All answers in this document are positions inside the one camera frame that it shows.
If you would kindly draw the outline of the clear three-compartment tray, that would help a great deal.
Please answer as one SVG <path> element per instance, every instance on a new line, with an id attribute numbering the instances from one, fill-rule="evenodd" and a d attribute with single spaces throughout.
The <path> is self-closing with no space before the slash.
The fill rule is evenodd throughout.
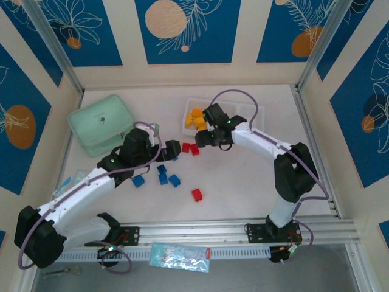
<path id="1" fill-rule="evenodd" d="M 204 110 L 209 106 L 211 100 L 201 99 L 195 97 L 189 97 L 186 105 L 185 111 L 181 123 L 181 132 L 184 136 L 195 137 L 197 129 L 194 125 L 186 126 L 186 121 L 188 115 L 194 110 Z M 253 115 L 255 114 L 255 105 L 252 103 L 242 103 L 242 102 L 229 102 L 229 101 L 216 101 L 223 109 L 223 111 L 229 116 L 233 117 L 239 115 L 249 122 Z M 260 131 L 264 131 L 264 122 L 265 122 L 265 107 L 258 106 L 258 112 L 253 120 L 253 127 Z"/>

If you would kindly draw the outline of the mint green zip pouch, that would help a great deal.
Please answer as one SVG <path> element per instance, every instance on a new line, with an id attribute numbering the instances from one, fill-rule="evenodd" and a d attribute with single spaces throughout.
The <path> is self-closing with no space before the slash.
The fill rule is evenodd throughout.
<path id="1" fill-rule="evenodd" d="M 96 157 L 122 145 L 134 119 L 125 102 L 112 94 L 74 111 L 69 122 L 83 150 Z"/>

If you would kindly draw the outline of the clear packet with teal print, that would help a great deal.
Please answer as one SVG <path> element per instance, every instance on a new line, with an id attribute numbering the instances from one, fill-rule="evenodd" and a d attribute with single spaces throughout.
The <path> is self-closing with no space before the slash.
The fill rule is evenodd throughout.
<path id="1" fill-rule="evenodd" d="M 54 191 L 52 197 L 58 198 L 66 193 L 73 186 L 77 185 L 80 181 L 85 179 L 89 172 L 87 170 L 77 170 L 74 175 L 67 177 Z"/>

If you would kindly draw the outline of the light blue printed plastic packet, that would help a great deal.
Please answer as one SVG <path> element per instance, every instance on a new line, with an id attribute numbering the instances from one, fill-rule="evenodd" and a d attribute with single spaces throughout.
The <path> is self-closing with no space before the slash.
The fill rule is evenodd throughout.
<path id="1" fill-rule="evenodd" d="M 153 243 L 149 265 L 207 273 L 210 269 L 210 252 L 211 249 L 205 247 Z"/>

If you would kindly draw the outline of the aluminium table edge profile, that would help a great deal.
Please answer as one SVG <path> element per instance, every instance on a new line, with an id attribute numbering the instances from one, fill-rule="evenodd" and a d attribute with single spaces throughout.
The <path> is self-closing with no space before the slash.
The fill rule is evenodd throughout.
<path id="1" fill-rule="evenodd" d="M 359 292 L 376 292 L 374 280 L 359 243 L 346 243 L 346 252 Z"/>

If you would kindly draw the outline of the aluminium side rail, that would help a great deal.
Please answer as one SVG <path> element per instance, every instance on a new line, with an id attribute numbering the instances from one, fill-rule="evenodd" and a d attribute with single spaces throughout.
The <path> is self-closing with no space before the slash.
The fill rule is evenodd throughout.
<path id="1" fill-rule="evenodd" d="M 61 152 L 61 155 L 60 155 L 60 168 L 59 168 L 58 173 L 57 173 L 57 179 L 56 179 L 55 185 L 53 187 L 53 192 L 50 195 L 50 199 L 48 200 L 48 202 L 51 202 L 52 200 L 57 198 L 56 197 L 56 191 L 61 186 L 61 182 L 62 182 L 62 179 L 63 179 L 63 176 L 64 176 L 66 164 L 67 164 L 67 159 L 68 159 L 68 156 L 69 156 L 69 151 L 70 151 L 70 148 L 71 148 L 71 145 L 72 145 L 74 131 L 73 131 L 72 126 L 71 126 L 71 124 L 69 122 L 69 116 L 67 117 L 66 122 L 67 122 L 68 130 L 69 130 L 68 133 L 67 133 L 67 136 L 66 136 L 66 140 L 65 140 L 65 142 L 66 142 L 65 146 L 66 147 L 64 148 L 64 150 Z"/>
<path id="2" fill-rule="evenodd" d="M 336 217 L 342 219 L 342 210 L 339 209 L 331 180 L 329 178 L 328 172 L 325 169 L 325 164 L 323 163 L 320 149 L 318 147 L 317 137 L 314 133 L 314 127 L 311 118 L 309 117 L 309 113 L 303 100 L 303 96 L 298 92 L 297 85 L 291 84 L 290 89 L 308 140 L 309 148 L 311 149 L 311 155 L 317 168 L 318 175 L 320 176 L 321 182 L 324 184 L 329 194 L 328 201 L 334 205 Z"/>

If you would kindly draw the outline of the aluminium front rail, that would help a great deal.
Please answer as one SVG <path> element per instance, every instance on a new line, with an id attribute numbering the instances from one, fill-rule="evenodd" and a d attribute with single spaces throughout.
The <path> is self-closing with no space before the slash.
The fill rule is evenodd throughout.
<path id="1" fill-rule="evenodd" d="M 352 220 L 335 217 L 304 217 L 289 223 L 278 231 L 276 238 L 267 232 L 262 218 L 247 220 L 216 220 L 173 223 L 133 223 L 123 227 L 139 227 L 136 246 L 148 246 L 154 242 L 183 243 L 192 245 L 288 245 L 300 242 L 304 245 L 358 243 L 359 236 Z M 109 226 L 95 217 L 85 223 L 68 226 L 58 231 L 60 243 L 65 249 L 79 246 L 95 246 L 108 234 Z"/>

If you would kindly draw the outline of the aluminium corner post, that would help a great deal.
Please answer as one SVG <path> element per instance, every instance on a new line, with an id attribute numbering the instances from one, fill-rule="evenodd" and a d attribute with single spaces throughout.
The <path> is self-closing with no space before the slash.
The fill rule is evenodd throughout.
<path id="1" fill-rule="evenodd" d="M 317 67 L 319 61 L 322 59 L 323 54 L 327 50 L 334 34 L 337 32 L 339 25 L 341 24 L 344 16 L 351 6 L 353 0 L 337 0 L 333 11 L 330 13 L 323 30 L 313 47 L 313 50 L 308 57 L 303 72 L 301 73 L 298 82 L 295 85 L 296 91 L 301 93 L 314 69 Z"/>
<path id="2" fill-rule="evenodd" d="M 81 85 L 81 82 L 79 81 L 74 71 L 70 59 L 68 58 L 38 3 L 35 0 L 20 1 L 28 17 L 44 41 L 46 47 L 54 57 L 56 63 L 59 65 L 75 91 L 82 97 L 84 93 L 84 87 Z"/>

